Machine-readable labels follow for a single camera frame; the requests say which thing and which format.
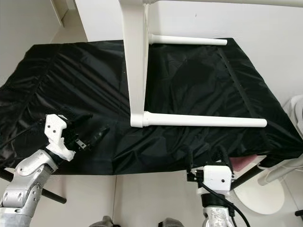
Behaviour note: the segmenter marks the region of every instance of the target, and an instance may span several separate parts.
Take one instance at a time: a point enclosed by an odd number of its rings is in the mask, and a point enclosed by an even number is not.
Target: white round base
[[[260,174],[234,189],[239,200],[252,211],[259,214],[278,212],[285,200],[284,190],[279,180],[264,186],[258,183]]]

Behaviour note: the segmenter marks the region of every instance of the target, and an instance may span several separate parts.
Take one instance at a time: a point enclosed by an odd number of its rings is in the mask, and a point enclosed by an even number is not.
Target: white rod
[[[143,115],[143,126],[149,125],[264,128],[267,125],[267,121],[265,119],[257,118],[155,114],[145,111]]]
[[[150,44],[226,45],[227,40],[149,34],[149,43]]]
[[[152,4],[157,1],[159,0],[143,0],[143,2],[147,4]],[[240,4],[303,7],[303,0],[170,0],[170,1],[225,2],[225,3],[240,3]]]
[[[279,177],[284,176],[285,174],[294,171],[297,167],[303,166],[303,155],[298,158],[291,159],[286,163],[283,163],[283,166],[278,167],[277,169],[272,170],[269,174],[258,179],[260,185],[266,185]]]

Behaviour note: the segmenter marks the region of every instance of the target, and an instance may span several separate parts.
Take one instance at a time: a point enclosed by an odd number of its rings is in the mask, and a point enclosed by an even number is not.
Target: black tablecloth
[[[47,140],[45,114],[94,114],[82,140],[108,128],[91,152],[59,174],[176,171],[220,159],[267,155],[263,165],[298,157],[303,142],[281,105],[233,39],[227,46],[154,44],[149,49],[145,110],[265,118],[266,128],[130,127],[122,41],[34,45],[0,88],[0,166],[15,166]]]

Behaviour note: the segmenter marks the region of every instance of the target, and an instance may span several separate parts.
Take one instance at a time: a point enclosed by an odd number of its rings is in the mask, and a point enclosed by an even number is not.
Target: pink object
[[[232,162],[233,170],[236,172],[241,171],[244,167],[246,167],[249,163],[255,160],[257,155],[251,155],[246,157],[231,157],[230,160]]]

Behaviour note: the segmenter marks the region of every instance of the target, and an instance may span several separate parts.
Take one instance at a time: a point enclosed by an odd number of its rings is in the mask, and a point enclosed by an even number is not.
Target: white floor
[[[85,42],[79,16],[69,11],[53,43]],[[8,183],[0,180],[0,194]],[[303,209],[303,173],[293,171],[282,183],[285,203],[273,215],[247,209],[231,193],[230,200],[246,215],[252,227],[303,227],[294,212]],[[166,217],[179,219],[186,227],[200,227],[204,220],[195,183],[186,182],[185,171],[120,176],[52,176],[46,189],[66,196],[62,205],[42,197],[31,227],[88,227],[104,215],[122,227],[156,227]],[[244,227],[239,215],[238,227]]]

